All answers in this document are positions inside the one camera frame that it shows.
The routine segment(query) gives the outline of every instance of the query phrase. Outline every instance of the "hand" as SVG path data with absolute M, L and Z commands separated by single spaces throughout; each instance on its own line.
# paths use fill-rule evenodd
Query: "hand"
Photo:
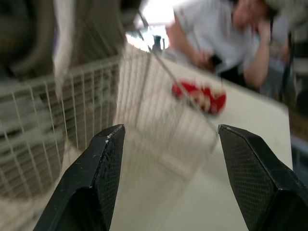
M 206 51 L 196 52 L 192 57 L 192 63 L 200 69 L 214 72 L 215 68 L 211 62 L 211 54 Z
M 261 20 L 257 24 L 257 32 L 261 40 L 270 40 L 270 21 Z

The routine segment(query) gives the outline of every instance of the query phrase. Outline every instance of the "white table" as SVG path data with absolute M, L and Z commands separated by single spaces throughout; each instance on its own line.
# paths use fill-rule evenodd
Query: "white table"
M 221 87 L 221 80 L 164 59 L 176 76 Z M 224 81 L 227 103 L 214 118 L 261 136 L 276 156 L 292 169 L 288 110 L 283 105 Z M 245 231 L 246 224 L 232 192 L 220 142 L 200 169 L 166 222 L 170 231 Z

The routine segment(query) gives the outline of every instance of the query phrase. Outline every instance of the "wire basket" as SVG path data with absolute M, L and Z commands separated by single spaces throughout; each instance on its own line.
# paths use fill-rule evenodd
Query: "wire basket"
M 65 170 L 115 124 L 127 132 L 111 230 L 161 228 L 218 140 L 204 114 L 171 94 L 174 81 L 127 45 L 61 77 L 61 100 L 54 76 L 1 91 L 0 230 L 32 230 Z

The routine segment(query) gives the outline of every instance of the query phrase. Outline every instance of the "white shirt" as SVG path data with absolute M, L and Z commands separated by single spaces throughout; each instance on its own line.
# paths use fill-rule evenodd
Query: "white shirt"
M 290 29 L 291 27 L 288 18 L 285 15 L 280 14 L 274 20 L 271 36 L 274 41 L 283 44 L 288 38 Z
M 224 70 L 245 70 L 255 57 L 259 39 L 251 28 L 238 32 L 232 25 L 233 6 L 221 0 L 199 0 L 174 10 L 189 43 L 197 51 L 208 51 L 224 62 Z M 181 52 L 169 47 L 165 54 L 189 63 Z

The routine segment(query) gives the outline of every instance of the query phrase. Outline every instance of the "person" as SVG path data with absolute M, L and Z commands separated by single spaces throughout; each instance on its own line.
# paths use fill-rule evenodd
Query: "person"
M 174 10 L 166 29 L 165 55 L 213 72 L 213 55 L 223 61 L 220 76 L 259 89 L 270 59 L 270 20 L 277 14 L 264 0 L 200 0 Z

